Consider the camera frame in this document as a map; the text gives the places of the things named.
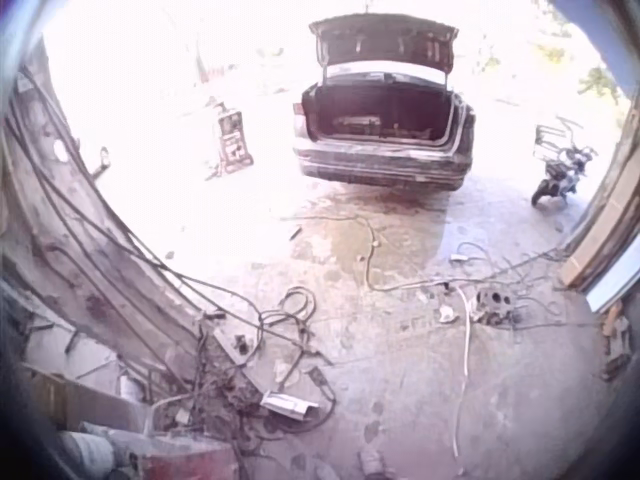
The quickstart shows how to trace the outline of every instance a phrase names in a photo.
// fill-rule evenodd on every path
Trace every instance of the motorcycle wheel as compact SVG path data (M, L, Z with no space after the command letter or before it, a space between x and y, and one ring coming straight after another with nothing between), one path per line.
M547 180L540 182L540 185L538 185L538 188L531 197L531 206L535 207L538 204L538 201L547 194L548 189L549 182Z

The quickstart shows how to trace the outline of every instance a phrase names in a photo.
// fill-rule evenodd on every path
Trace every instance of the scooter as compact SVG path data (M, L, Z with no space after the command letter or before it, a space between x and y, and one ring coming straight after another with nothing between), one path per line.
M587 163L595 153L591 147L580 149L574 145L561 149L555 160L546 161L546 178L531 197L531 205L535 207L542 197L562 197L566 202L568 193L576 193L580 177L586 174Z

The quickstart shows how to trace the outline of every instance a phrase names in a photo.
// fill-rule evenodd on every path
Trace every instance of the car body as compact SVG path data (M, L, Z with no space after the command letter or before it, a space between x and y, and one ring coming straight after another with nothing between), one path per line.
M294 104L302 173L459 189L472 164L475 114L447 86L457 29L392 14L334 17L310 28L323 75Z

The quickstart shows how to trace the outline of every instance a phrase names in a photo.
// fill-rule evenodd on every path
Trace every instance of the open trunk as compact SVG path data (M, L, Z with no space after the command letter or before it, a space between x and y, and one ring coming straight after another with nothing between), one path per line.
M410 84L325 84L305 94L310 134L358 141L447 143L455 129L451 92Z

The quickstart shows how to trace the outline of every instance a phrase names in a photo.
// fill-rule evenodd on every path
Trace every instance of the concrete floor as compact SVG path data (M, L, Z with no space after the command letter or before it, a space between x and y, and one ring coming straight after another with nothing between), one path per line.
M533 124L517 109L495 103L476 106L475 163L458 192L329 183L298 173L286 97L260 102L259 108L243 106L256 159L251 168L203 181L202 164L213 150L206 118L194 114L176 124L145 127L136 148L111 149L113 167L99 181L107 200L145 242L161 255L174 253L169 263L176 269L237 290L261 309L275 308L294 285L316 294L312 344L334 365L305 360L287 393L326 407L305 375L319 365L337 396L335 415L314 432L267 444L265 450L283 467L256 461L256 478L316 478L314 469L322 460L343 480L360 479L357 452L367 445L379 449L407 479L449 479L461 467L468 478L491 479L551 478L562 471L610 398L608 386L597 378L603 360L597 328L513 334L474 325L456 460L452 435L465 328L462 320L440 325L437 309L446 302L464 317L460 299L437 289L371 291L363 280L365 264L358 259L370 245L365 227L353 221L283 218L366 217L380 240L371 269L376 286L433 276L479 278L492 273L489 262L452 266L449 255L462 242L474 242L488 251L495 268L502 268L504 258L518 263L552 248L597 187L607 152L601 152L601 164L594 165L594 174L568 205L543 200L533 209L530 195L543 173L543 165L531 158ZM290 241L297 226L302 231ZM462 253L482 256L473 246L462 248ZM520 271L528 279L546 278L515 284L514 295L528 290L526 296L559 308L559 315L551 315L520 299L519 306L529 305L522 310L523 324L595 326L581 296L552 288L557 268L538 260ZM516 272L499 277L518 278ZM471 297L477 286L466 286L465 294ZM216 298L250 315L242 302ZM227 320L219 328L220 338L229 345L238 333L254 338L255 332L241 327ZM280 328L294 335L293 328ZM286 342L267 338L248 374L261 388L274 388L276 371L295 353Z

